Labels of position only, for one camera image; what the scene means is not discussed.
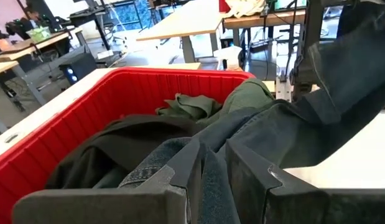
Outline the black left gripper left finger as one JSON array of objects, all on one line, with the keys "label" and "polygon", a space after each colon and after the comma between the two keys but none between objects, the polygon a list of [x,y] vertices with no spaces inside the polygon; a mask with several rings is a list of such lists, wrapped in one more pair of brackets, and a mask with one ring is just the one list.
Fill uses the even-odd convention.
[{"label": "black left gripper left finger", "polygon": [[41,190],[20,199],[13,224],[192,224],[204,143],[190,141],[136,188]]}]

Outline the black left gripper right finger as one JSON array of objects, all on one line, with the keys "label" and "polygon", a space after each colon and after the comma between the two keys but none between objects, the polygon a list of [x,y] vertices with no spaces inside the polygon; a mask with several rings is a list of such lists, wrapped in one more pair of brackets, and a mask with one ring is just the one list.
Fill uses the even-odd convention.
[{"label": "black left gripper right finger", "polygon": [[233,141],[226,161],[241,224],[385,224],[385,189],[318,189]]}]

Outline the dark blue denim jeans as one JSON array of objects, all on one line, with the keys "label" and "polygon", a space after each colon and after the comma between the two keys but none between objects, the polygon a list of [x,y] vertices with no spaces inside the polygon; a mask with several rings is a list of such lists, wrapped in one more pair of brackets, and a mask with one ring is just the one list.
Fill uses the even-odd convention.
[{"label": "dark blue denim jeans", "polygon": [[190,141],[204,143],[198,224],[241,224],[228,179],[226,143],[250,148],[280,169],[315,166],[369,124],[385,106],[385,0],[355,30],[309,50],[320,88],[293,103],[232,112],[190,138],[155,149],[121,183],[136,188]]}]

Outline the dark green garment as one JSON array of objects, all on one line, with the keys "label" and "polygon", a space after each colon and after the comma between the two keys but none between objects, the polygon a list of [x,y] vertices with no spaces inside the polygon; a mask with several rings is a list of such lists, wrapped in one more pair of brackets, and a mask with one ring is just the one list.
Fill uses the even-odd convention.
[{"label": "dark green garment", "polygon": [[191,119],[208,126],[233,111],[261,108],[274,100],[264,82],[257,78],[248,78],[226,97],[224,103],[205,95],[188,96],[177,93],[173,100],[165,100],[166,107],[157,108],[155,112],[161,116]]}]

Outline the black knit garment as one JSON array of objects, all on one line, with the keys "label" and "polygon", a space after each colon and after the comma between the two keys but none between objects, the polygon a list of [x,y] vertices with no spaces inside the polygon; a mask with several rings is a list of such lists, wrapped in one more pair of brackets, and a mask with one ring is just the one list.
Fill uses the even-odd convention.
[{"label": "black knit garment", "polygon": [[109,123],[56,166],[46,189],[115,188],[155,148],[204,128],[188,118],[130,115]]}]

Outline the red plastic bin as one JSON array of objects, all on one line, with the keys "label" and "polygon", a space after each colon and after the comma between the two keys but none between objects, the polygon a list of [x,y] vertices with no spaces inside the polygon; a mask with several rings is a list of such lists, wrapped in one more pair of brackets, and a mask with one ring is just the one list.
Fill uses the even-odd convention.
[{"label": "red plastic bin", "polygon": [[218,102],[248,72],[115,68],[91,89],[0,155],[0,224],[11,224],[14,204],[42,190],[56,165],[88,137],[130,114],[152,114],[177,93]]}]

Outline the black computer tower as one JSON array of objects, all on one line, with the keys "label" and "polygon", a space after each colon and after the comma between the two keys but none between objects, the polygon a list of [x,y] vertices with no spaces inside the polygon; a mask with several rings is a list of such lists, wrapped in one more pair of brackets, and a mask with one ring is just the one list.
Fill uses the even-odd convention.
[{"label": "black computer tower", "polygon": [[97,65],[92,54],[83,53],[62,63],[59,65],[59,69],[63,72],[68,82],[73,85],[97,69]]}]

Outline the orange spray bottle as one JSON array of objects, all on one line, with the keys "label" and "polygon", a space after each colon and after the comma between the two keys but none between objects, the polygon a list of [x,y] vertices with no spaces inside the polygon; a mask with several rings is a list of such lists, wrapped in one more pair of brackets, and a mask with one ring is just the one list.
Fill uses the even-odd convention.
[{"label": "orange spray bottle", "polygon": [[242,51],[241,47],[231,46],[218,49],[213,52],[213,56],[217,58],[217,70],[241,71],[239,55]]}]

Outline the green plastic container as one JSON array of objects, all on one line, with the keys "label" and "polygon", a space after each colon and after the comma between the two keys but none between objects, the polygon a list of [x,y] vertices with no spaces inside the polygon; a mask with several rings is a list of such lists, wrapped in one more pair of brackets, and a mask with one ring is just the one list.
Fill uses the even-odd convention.
[{"label": "green plastic container", "polygon": [[51,31],[49,27],[38,27],[27,31],[26,34],[30,37],[33,42],[38,43],[50,38]]}]

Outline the person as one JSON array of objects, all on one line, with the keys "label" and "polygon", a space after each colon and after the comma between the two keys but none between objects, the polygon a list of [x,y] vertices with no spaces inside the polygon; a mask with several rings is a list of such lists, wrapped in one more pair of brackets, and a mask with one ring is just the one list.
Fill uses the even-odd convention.
[{"label": "person", "polygon": [[21,23],[21,31],[23,35],[27,35],[27,31],[45,26],[39,13],[30,6],[25,8],[25,16],[23,16],[19,21]]}]

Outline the beige cloth pile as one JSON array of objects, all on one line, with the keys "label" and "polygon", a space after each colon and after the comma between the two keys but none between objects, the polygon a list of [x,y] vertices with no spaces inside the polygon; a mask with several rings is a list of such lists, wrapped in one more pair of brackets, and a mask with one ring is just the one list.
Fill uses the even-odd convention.
[{"label": "beige cloth pile", "polygon": [[236,18],[262,12],[266,5],[266,0],[225,0],[225,2],[230,7],[226,17]]}]

